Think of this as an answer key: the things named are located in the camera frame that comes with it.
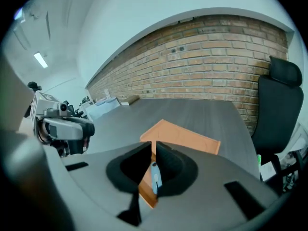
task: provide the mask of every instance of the book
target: book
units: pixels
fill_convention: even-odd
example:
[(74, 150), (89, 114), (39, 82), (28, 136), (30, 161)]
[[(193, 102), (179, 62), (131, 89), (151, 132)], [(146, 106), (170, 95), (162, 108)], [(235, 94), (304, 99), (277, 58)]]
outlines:
[(139, 95), (133, 95), (121, 102), (122, 105), (131, 105), (133, 102), (137, 101), (139, 99)]

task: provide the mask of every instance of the office chair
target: office chair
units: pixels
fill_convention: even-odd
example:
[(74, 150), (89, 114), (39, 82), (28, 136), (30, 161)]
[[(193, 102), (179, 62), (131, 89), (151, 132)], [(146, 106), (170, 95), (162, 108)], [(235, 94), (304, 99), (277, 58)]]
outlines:
[(261, 164), (273, 163), (277, 175), (267, 184), (281, 194), (283, 173), (275, 154), (281, 153), (291, 138), (304, 94), (297, 65), (272, 56), (270, 61), (269, 76), (260, 76), (258, 81), (259, 115), (252, 141), (261, 155)]
[(74, 117), (81, 117), (83, 115), (83, 112), (76, 114), (76, 112), (74, 111), (74, 107), (72, 105), (69, 105), (67, 108), (72, 113), (72, 116)]

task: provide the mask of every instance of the gray desk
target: gray desk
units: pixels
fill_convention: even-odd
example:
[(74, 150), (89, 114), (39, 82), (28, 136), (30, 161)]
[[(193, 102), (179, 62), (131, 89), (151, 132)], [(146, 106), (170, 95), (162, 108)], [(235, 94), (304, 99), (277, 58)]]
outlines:
[(259, 177), (250, 134), (233, 103), (226, 101), (140, 99), (117, 107), (94, 121), (88, 154), (137, 143), (161, 119), (221, 141), (219, 155)]

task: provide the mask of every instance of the desk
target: desk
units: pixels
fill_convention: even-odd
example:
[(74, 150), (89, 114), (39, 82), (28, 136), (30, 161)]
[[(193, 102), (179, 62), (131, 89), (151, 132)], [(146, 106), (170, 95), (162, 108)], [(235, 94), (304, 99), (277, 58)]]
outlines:
[(164, 119), (221, 141), (219, 155), (259, 178), (250, 134), (232, 102), (188, 99), (140, 99), (94, 121), (88, 154), (139, 142), (140, 135)]

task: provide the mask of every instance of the paper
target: paper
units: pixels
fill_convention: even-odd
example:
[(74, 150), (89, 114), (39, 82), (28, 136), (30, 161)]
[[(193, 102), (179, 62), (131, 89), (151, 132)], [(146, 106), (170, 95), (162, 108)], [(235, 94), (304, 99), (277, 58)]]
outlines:
[(267, 181), (269, 178), (276, 175), (276, 171), (272, 162), (268, 162), (260, 167), (260, 173), (263, 181)]

